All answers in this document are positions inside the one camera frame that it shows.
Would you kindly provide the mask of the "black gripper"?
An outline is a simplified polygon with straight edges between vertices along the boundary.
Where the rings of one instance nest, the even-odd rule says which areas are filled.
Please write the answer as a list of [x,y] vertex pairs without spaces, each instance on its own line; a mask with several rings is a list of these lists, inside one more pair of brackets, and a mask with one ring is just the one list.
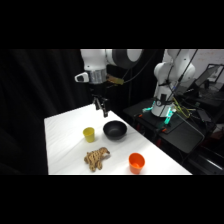
[[[110,100],[105,98],[107,94],[107,84],[106,83],[90,84],[89,88],[91,95],[94,97],[94,104],[96,106],[96,110],[102,109],[104,117],[107,117],[111,109]],[[103,98],[102,106],[98,98]]]

